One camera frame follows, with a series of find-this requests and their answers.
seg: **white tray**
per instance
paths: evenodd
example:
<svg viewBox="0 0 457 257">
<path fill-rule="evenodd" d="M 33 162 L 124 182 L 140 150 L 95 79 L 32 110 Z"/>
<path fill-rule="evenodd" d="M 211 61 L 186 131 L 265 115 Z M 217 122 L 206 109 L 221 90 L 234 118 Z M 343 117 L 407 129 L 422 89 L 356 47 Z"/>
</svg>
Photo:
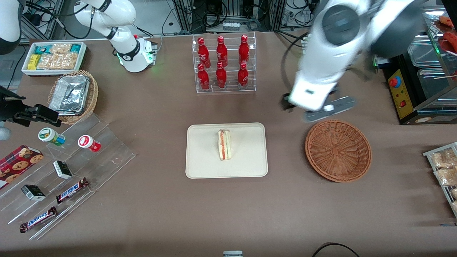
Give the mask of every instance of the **white tray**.
<svg viewBox="0 0 457 257">
<path fill-rule="evenodd" d="M 52 45 L 55 43 L 81 45 L 80 51 L 78 53 L 78 58 L 76 59 L 76 64 L 74 65 L 74 68 L 72 70 L 28 70 L 27 69 L 28 63 L 30 61 L 30 57 L 32 54 L 35 53 L 35 50 L 37 49 L 37 47 Z M 81 64 L 83 62 L 86 48 L 87 48 L 86 44 L 84 44 L 84 42 L 82 42 L 82 41 L 55 41 L 55 42 L 51 41 L 51 42 L 32 43 L 30 46 L 30 49 L 27 53 L 24 64 L 22 65 L 22 72 L 29 76 L 52 76 L 52 75 L 63 75 L 63 74 L 70 73 L 72 71 L 77 71 L 80 69 Z"/>
<path fill-rule="evenodd" d="M 232 158 L 221 161 L 218 131 L 228 129 Z M 187 130 L 188 178 L 263 177 L 268 172 L 265 127 L 261 123 L 192 125 Z"/>
</svg>

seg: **red emergency button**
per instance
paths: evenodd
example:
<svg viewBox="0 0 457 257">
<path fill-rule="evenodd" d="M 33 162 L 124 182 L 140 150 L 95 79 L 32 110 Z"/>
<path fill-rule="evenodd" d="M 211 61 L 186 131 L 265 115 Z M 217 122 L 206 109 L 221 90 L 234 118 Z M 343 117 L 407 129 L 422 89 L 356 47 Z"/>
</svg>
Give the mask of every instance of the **red emergency button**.
<svg viewBox="0 0 457 257">
<path fill-rule="evenodd" d="M 398 84 L 398 80 L 396 78 L 392 78 L 389 80 L 389 86 L 395 87 Z"/>
</svg>

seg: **blue package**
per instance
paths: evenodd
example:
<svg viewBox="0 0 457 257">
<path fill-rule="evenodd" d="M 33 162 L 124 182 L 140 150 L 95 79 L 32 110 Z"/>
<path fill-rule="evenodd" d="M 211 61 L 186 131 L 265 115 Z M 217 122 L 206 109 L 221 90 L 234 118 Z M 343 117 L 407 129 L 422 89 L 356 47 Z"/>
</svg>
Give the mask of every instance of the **blue package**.
<svg viewBox="0 0 457 257">
<path fill-rule="evenodd" d="M 52 45 L 49 45 L 49 46 L 39 46 L 37 47 L 37 49 L 35 50 L 35 54 L 50 54 L 51 53 L 51 48 L 53 46 Z"/>
<path fill-rule="evenodd" d="M 70 52 L 77 52 L 79 53 L 81 49 L 81 45 L 72 45 Z"/>
</svg>

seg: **cookie box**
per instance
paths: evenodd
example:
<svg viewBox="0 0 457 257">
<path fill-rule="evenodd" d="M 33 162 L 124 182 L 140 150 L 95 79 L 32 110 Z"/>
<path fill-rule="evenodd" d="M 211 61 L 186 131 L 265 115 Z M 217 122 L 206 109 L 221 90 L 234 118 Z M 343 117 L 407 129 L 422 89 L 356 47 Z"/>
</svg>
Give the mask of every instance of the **cookie box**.
<svg viewBox="0 0 457 257">
<path fill-rule="evenodd" d="M 32 56 L 35 55 L 37 48 L 53 45 L 55 43 L 80 45 L 80 49 L 78 52 L 78 58 L 76 59 L 76 64 L 75 64 L 74 68 L 72 70 L 29 70 L 28 64 L 29 64 Z M 70 73 L 72 71 L 78 71 L 83 63 L 86 48 L 87 48 L 86 44 L 84 44 L 82 41 L 52 41 L 52 42 L 32 43 L 30 45 L 30 49 L 27 53 L 27 56 L 25 58 L 24 65 L 22 66 L 22 72 L 29 76 L 59 76 L 59 75 Z"/>
<path fill-rule="evenodd" d="M 0 189 L 13 182 L 35 163 L 43 159 L 43 154 L 32 147 L 19 146 L 0 160 Z"/>
</svg>

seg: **yellow control panel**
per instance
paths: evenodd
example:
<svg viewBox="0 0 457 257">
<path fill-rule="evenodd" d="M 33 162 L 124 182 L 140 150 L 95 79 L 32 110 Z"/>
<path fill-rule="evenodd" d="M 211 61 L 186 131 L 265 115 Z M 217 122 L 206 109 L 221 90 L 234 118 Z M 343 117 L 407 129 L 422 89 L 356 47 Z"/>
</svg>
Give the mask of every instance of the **yellow control panel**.
<svg viewBox="0 0 457 257">
<path fill-rule="evenodd" d="M 414 111 L 413 104 L 409 98 L 408 91 L 403 82 L 403 76 L 400 70 L 397 70 L 388 80 L 390 91 L 392 93 L 395 108 L 399 114 L 400 119 L 408 116 Z"/>
</svg>

